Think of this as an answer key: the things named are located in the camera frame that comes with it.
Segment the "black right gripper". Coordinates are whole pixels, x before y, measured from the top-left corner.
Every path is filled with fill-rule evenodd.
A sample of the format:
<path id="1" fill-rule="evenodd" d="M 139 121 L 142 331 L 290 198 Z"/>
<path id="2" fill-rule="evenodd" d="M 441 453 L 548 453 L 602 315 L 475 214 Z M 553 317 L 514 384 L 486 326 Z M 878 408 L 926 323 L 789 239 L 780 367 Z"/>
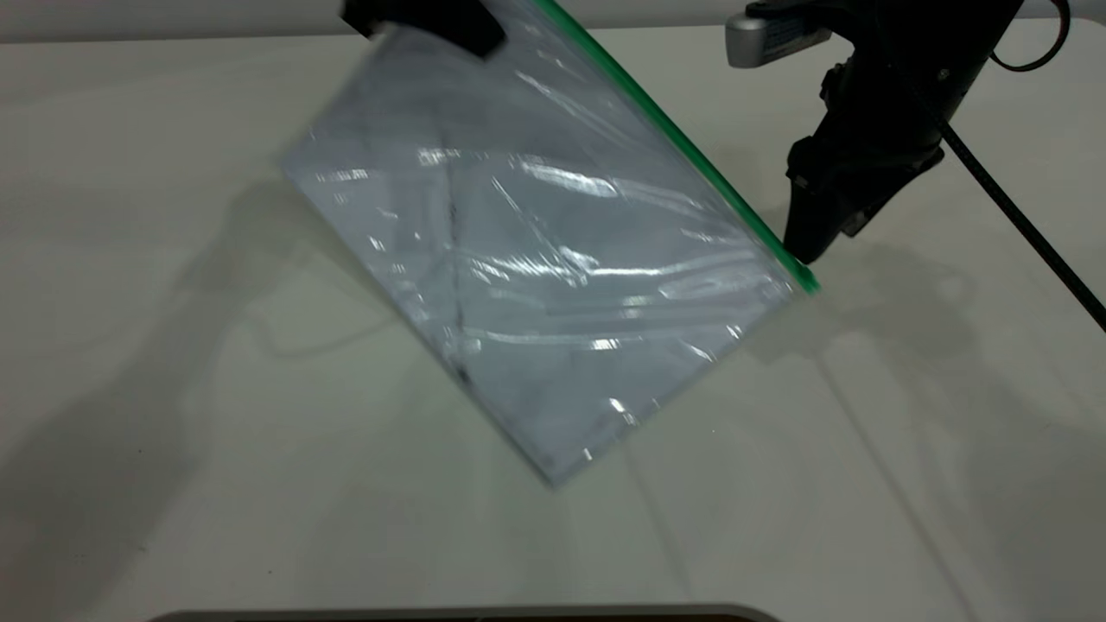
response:
<path id="1" fill-rule="evenodd" d="M 797 1 L 794 15 L 849 41 L 824 82 L 826 115 L 787 157 L 785 250 L 815 263 L 940 164 L 948 122 L 1019 1 Z"/>

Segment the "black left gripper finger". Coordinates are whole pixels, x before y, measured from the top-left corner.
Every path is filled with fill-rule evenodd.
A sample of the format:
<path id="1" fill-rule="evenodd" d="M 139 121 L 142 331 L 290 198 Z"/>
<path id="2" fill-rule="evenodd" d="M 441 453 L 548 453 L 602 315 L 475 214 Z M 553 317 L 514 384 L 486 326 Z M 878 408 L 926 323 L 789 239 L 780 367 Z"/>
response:
<path id="1" fill-rule="evenodd" d="M 473 56 L 486 59 L 507 43 L 508 35 L 482 1 L 388 1 L 392 22 L 447 41 Z"/>
<path id="2" fill-rule="evenodd" d="M 342 20 L 364 38 L 378 35 L 387 21 L 387 1 L 346 0 Z"/>

